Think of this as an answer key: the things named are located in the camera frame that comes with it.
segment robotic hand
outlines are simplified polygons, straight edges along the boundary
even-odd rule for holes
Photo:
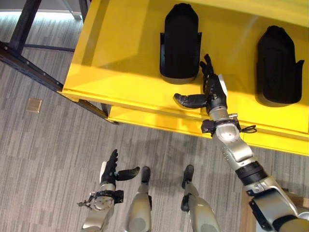
[[[188,108],[206,108],[211,120],[203,121],[202,132],[211,133],[224,158],[243,182],[247,194],[253,196],[249,205],[262,229],[308,232],[309,221],[298,218],[293,202],[275,179],[264,171],[250,147],[239,136],[240,132],[256,132],[255,125],[242,129],[238,115],[227,113],[224,81],[214,73],[209,55],[204,58],[206,63],[200,63],[204,73],[204,94],[184,96],[176,93],[175,100]]]
[[[89,199],[78,203],[90,209],[81,231],[102,232],[113,215],[114,205],[122,203],[124,192],[116,189],[116,181],[130,180],[140,171],[139,167],[130,170],[116,171],[118,161],[117,149],[111,154],[107,162],[103,162],[100,171],[100,190],[91,192]]]

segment yellow shelf surface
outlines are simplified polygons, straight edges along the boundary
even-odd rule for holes
[[[309,27],[308,0],[186,0]]]
[[[211,138],[209,133],[201,133],[202,120],[189,120],[170,115],[126,109],[118,106],[112,107],[109,120]],[[309,156],[308,135],[291,138],[288,137],[288,134],[269,134],[266,130],[260,130],[259,128],[257,133],[241,133],[240,135],[245,142],[252,146]]]
[[[273,19],[289,14],[273,11],[269,18],[247,14],[251,12],[243,10],[244,6],[239,11],[245,13],[232,7],[228,10],[211,6],[214,1],[199,2],[190,4],[199,16],[201,56],[209,53],[215,72],[223,74],[229,113],[238,113],[242,125],[256,124],[268,132],[308,134],[309,29]],[[247,6],[249,2],[252,6],[257,4],[253,0],[244,1]],[[260,2],[265,4],[265,11],[271,11],[270,3]],[[280,5],[283,8],[290,1],[284,2]],[[74,100],[170,115],[180,121],[208,118],[205,109],[184,109],[173,99],[174,93],[202,93],[201,73],[189,84],[173,85],[164,81],[159,72],[160,33],[164,31],[167,13],[177,3],[177,0],[93,0],[61,94]],[[305,60],[302,99],[285,107],[267,107],[255,97],[256,46],[271,25],[287,31],[295,43],[296,60]]]

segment yellow shelf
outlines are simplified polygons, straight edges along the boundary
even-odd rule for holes
[[[308,0],[187,0],[309,27]]]
[[[142,112],[113,106],[109,119],[165,131],[211,138],[209,133],[201,133],[202,120],[189,120],[170,115]],[[249,145],[296,153],[309,156],[309,135],[291,137],[289,134],[269,134],[271,131],[260,130],[257,133],[241,133],[242,139]]]
[[[209,53],[216,73],[225,78],[229,113],[238,113],[243,125],[257,124],[272,133],[308,134],[308,28],[272,19],[289,14],[273,12],[271,18],[261,17],[247,14],[250,11],[244,10],[244,5],[239,11],[247,13],[234,11],[232,7],[232,10],[213,7],[214,1],[197,2],[200,1],[191,5],[199,16],[199,31],[203,33],[201,55]],[[252,6],[257,4],[245,0],[247,9],[249,2]],[[266,12],[272,11],[270,3],[260,2]],[[174,93],[201,93],[201,73],[190,84],[173,85],[165,82],[159,72],[160,32],[164,31],[167,13],[176,3],[179,1],[92,1],[61,94],[76,101],[102,102],[168,115],[179,121],[208,118],[205,109],[183,109],[173,100]],[[270,25],[284,27],[295,43],[296,60],[305,60],[302,99],[285,107],[267,107],[255,98],[256,45]]]

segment small square plate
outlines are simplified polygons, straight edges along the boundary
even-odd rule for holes
[[[39,113],[42,105],[42,100],[37,98],[29,98],[26,107],[27,111]]]

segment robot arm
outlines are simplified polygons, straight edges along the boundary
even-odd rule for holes
[[[123,202],[124,192],[122,190],[115,190],[116,181],[130,180],[139,173],[139,167],[116,172],[117,156],[117,150],[114,150],[110,159],[102,163],[100,190],[91,192],[87,201],[78,203],[79,206],[86,206],[90,209],[82,226],[82,232],[103,231],[104,227],[108,224],[109,218],[113,215],[114,205]]]
[[[175,94],[175,100],[189,108],[206,107],[211,120],[203,121],[202,132],[211,133],[225,160],[243,182],[247,194],[253,196],[249,204],[264,230],[287,232],[293,227],[295,232],[308,231],[309,221],[298,219],[293,202],[275,179],[264,171],[250,147],[241,139],[240,132],[256,132],[255,126],[242,129],[237,114],[228,114],[225,87],[214,73],[208,54],[205,60],[206,63],[200,63],[204,73],[204,94]]]

